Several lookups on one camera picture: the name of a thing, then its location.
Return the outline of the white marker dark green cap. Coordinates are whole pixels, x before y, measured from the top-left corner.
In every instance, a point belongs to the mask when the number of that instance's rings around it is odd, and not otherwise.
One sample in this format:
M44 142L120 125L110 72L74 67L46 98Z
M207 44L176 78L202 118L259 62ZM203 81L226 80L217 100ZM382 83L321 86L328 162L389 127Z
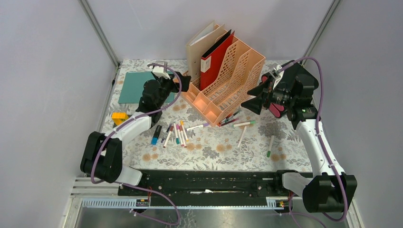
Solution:
M269 148L268 148L267 155L266 155L268 158L269 158L270 155L271 155L271 151L272 151L272 146L273 146L274 138L275 138L274 135L272 135L272 136L270 137Z

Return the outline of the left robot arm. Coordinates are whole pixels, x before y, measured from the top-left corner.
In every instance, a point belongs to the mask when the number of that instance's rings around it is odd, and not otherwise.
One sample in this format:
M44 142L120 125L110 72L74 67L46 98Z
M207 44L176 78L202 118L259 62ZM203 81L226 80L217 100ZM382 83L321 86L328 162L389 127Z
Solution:
M123 164L123 149L135 137L152 128L160 119L162 105L171 93L186 92L191 77L175 71L168 78L155 76L143 85L135 113L106 133L92 132L87 139L80 170L93 175L95 182L129 184L135 195L147 191L142 172Z

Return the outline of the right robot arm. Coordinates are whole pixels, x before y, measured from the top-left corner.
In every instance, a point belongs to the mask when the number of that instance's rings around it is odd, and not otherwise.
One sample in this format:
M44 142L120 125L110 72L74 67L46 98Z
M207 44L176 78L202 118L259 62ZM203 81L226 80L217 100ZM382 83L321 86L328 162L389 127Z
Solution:
M281 87L275 79L263 76L250 91L253 98L241 106L260 114L262 108L279 104L287 108L288 119L301 138L312 167L312 179L296 171L277 171L273 191L280 196L289 191L303 199L308 212L346 212L351 204L357 180L339 166L323 132L318 110L311 104L319 82L313 76L297 76L291 88Z

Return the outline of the beige file binder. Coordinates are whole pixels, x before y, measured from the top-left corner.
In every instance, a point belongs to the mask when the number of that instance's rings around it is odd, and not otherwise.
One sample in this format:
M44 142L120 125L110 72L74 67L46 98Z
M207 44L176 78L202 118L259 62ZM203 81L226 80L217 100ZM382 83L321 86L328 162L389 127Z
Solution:
M188 75L192 77L191 82L200 77L202 55L212 47L217 38L222 36L225 32L225 25L218 25L213 20L196 33L185 45Z

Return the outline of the teal file folder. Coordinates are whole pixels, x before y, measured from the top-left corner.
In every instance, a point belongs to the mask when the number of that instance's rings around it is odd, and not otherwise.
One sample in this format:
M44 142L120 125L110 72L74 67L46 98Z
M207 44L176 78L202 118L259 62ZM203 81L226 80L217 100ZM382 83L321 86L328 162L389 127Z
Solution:
M160 105L173 101L173 93L169 95L160 94L157 78L151 72L126 73L118 103L138 104L143 101Z

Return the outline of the red file folder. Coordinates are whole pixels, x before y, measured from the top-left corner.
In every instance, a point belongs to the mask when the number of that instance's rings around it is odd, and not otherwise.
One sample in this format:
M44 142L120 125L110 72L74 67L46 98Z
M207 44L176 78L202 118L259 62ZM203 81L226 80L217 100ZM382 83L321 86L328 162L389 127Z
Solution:
M232 44L234 33L235 32L231 29L227 31L202 55L200 74L201 90L204 90L216 80L225 53Z

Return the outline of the white marker red-brown cap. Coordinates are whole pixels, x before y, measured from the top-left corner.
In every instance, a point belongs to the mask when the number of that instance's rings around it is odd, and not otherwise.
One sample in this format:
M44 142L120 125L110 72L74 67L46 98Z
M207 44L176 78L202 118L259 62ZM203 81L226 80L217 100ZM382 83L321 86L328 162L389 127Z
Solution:
M241 146L241 144L242 144L242 141L243 141L243 139L244 139L245 133L246 133L246 131L247 131L247 128L248 128L248 127L247 127L246 125L243 127L242 133L241 133L241 135L240 135L240 138L239 138L239 141L238 141L238 144L237 144L237 148L240 148L240 146Z

